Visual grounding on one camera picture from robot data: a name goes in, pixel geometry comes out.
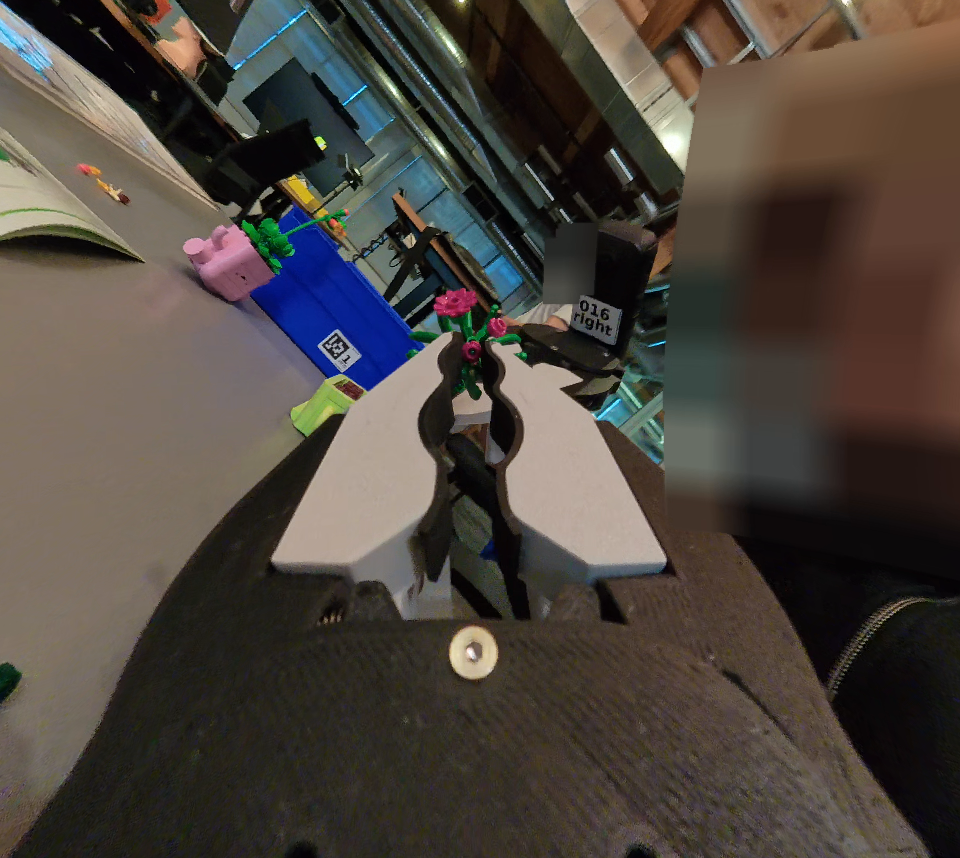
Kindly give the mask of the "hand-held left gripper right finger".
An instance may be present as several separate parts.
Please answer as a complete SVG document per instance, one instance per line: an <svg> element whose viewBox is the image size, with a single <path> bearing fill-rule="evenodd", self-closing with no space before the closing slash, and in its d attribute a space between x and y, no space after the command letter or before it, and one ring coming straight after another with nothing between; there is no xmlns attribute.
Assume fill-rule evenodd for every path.
<svg viewBox="0 0 960 858"><path fill-rule="evenodd" d="M489 344L486 459L499 508L519 536L519 576L536 593L661 573L666 552L571 372Z"/></svg>

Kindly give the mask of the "pink toy pot with plant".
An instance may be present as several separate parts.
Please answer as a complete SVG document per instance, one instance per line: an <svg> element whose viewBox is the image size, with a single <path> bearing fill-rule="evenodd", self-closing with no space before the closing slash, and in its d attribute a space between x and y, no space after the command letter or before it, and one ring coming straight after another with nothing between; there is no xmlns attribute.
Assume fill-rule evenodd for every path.
<svg viewBox="0 0 960 858"><path fill-rule="evenodd" d="M343 238L351 216L347 208L332 213L320 209L287 231L266 214L258 216L257 221L245 217L239 223L214 228L207 238L187 240L183 251L211 293L230 302L246 300L282 272L283 259L295 255L293 234L317 227L336 239Z"/></svg>

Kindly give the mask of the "white printed board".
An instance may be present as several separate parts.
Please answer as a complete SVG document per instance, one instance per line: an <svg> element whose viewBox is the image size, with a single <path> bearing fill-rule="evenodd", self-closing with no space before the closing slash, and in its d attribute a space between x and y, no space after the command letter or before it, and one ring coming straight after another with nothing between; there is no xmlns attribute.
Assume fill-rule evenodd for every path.
<svg viewBox="0 0 960 858"><path fill-rule="evenodd" d="M200 202L219 207L111 88L4 4L1 67L8 78L30 87Z"/></svg>

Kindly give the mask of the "rectangular metal air duct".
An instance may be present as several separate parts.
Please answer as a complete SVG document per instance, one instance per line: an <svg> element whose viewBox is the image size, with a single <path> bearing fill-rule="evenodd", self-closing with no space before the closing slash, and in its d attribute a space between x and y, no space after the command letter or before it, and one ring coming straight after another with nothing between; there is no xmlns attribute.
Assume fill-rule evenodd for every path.
<svg viewBox="0 0 960 858"><path fill-rule="evenodd" d="M654 191L681 192L693 112L617 0L518 0Z"/></svg>

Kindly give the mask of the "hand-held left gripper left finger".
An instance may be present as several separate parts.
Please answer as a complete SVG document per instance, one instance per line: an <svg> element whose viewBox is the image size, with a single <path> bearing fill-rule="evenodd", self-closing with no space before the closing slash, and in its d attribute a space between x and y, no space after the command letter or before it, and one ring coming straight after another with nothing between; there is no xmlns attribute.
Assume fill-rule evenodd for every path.
<svg viewBox="0 0 960 858"><path fill-rule="evenodd" d="M379 582L404 619L422 616L426 534L447 475L455 333L438 337L342 416L271 557L285 573Z"/></svg>

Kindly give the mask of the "black display screen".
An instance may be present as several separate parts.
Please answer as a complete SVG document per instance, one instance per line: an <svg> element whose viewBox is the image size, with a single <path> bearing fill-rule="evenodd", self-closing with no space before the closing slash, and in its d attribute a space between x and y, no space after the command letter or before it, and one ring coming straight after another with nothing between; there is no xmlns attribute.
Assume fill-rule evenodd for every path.
<svg viewBox="0 0 960 858"><path fill-rule="evenodd" d="M316 73L308 72L295 58L288 60L242 101L258 120L260 132L303 119L309 121L323 158L304 174L322 196L346 180L347 166L341 163L341 158L346 157L351 168L361 169L375 157L335 94Z"/></svg>

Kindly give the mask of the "lime green toy brick pot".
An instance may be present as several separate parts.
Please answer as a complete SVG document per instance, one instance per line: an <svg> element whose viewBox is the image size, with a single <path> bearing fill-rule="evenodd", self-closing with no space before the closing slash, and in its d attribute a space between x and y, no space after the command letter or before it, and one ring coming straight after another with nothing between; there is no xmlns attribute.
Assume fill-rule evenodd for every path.
<svg viewBox="0 0 960 858"><path fill-rule="evenodd" d="M349 411L367 390L344 374L327 378L317 392L290 412L294 428L305 437L312 435L329 419Z"/></svg>

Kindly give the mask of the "green leafy toy brick plant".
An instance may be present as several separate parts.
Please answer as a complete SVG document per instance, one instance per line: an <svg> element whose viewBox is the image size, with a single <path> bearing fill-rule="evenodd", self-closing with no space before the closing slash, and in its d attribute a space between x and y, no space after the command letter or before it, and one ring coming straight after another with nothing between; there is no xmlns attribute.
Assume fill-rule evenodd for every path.
<svg viewBox="0 0 960 858"><path fill-rule="evenodd" d="M512 348L525 361L522 338L511 329L500 306L494 303L479 326L474 324L474 308L478 306L477 294L469 289L448 290L438 296L433 305L440 332L418 329L410 332L409 338L422 345L429 345L443 334L454 332L462 336L460 348L460 377L454 386L456 395L466 394L478 401L485 392L483 378L484 354L488 347Z"/></svg>

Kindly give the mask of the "blue plastic bin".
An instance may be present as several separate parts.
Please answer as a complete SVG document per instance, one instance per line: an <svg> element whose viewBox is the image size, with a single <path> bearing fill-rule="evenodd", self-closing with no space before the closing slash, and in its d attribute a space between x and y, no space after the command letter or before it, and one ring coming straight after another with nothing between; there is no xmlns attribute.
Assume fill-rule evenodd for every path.
<svg viewBox="0 0 960 858"><path fill-rule="evenodd" d="M294 254L251 298L325 376L370 391L424 344L319 224L291 233L306 220L296 205L279 219Z"/></svg>

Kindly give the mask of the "open instruction booklet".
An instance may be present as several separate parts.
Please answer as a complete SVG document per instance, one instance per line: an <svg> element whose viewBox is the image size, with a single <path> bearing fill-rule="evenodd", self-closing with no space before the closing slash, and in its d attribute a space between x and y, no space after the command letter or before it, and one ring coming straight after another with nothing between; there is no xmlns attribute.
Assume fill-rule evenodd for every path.
<svg viewBox="0 0 960 858"><path fill-rule="evenodd" d="M9 132L1 130L1 240L78 239L145 259L63 185Z"/></svg>

